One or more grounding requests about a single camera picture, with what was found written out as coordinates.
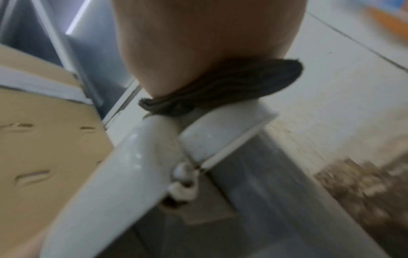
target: white floor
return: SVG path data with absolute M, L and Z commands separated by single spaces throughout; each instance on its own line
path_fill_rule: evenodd
M 279 117 L 266 130 L 307 173 L 342 157 L 381 165 L 408 149 L 408 44 L 338 0 L 310 0 L 288 57 L 304 75 L 264 98 Z M 117 145 L 146 114 L 141 92 L 107 130 Z

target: floor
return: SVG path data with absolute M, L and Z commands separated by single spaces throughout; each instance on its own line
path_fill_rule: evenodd
M 266 127 L 307 173 L 345 157 L 386 164 L 408 149 L 408 45 L 344 1 L 310 0 L 288 58 L 300 80 L 263 101 L 279 117 Z M 135 99 L 109 123 L 117 145 L 146 114 Z

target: orange object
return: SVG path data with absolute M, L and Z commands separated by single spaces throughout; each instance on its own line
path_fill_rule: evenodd
M 388 14 L 377 8 L 368 7 L 369 14 L 383 27 L 393 34 L 408 41 L 408 23 L 395 15 Z

